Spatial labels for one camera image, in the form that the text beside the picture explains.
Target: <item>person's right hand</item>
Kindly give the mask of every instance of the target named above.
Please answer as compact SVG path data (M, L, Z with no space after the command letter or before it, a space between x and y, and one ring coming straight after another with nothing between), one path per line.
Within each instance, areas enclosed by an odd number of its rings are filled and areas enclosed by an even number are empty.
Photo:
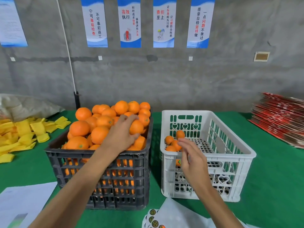
M197 145L186 138L179 138L182 147L181 168L194 191L208 189L211 185L207 158Z

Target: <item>black pole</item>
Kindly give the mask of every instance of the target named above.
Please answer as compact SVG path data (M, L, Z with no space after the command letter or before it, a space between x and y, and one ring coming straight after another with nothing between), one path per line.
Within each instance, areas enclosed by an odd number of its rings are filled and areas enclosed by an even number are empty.
M80 108L80 101L79 101L78 91L76 93L74 92L74 98L75 98L76 109L79 109Z

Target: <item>blue and white poster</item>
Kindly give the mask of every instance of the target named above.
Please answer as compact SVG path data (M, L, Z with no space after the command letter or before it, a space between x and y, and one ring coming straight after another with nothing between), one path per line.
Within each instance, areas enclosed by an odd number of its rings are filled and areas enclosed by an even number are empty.
M140 0L117 0L120 47L141 48Z
M153 47L173 48L176 0L153 0Z
M108 47L103 0L81 0L88 47Z
M3 47L26 47L14 0L0 0L0 43Z
M215 0L192 0L187 48L208 48Z

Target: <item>pile of yellow netting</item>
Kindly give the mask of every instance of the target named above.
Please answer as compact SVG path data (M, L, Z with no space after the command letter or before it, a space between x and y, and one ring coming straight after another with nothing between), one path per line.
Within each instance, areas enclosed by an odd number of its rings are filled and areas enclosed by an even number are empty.
M50 139L48 133L70 124L65 117L55 122L45 118L28 118L21 122L0 120L0 163L11 162L15 156L11 152L33 149L36 142L43 143Z

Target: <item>crate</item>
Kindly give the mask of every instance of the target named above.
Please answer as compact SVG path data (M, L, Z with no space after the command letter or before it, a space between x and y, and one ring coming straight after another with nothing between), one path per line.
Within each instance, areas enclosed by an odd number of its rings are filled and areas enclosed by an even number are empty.
M153 118L150 118L146 147L141 151L124 151L114 160L96 185L87 209L140 210L149 202L151 145ZM61 134L45 149L60 188L84 165L94 150L61 149L67 142L68 131Z
M162 111L162 194L171 198L198 199L186 181L179 160L181 152L166 151L165 137L183 130L207 157L212 186L222 199L238 202L256 153L211 111Z

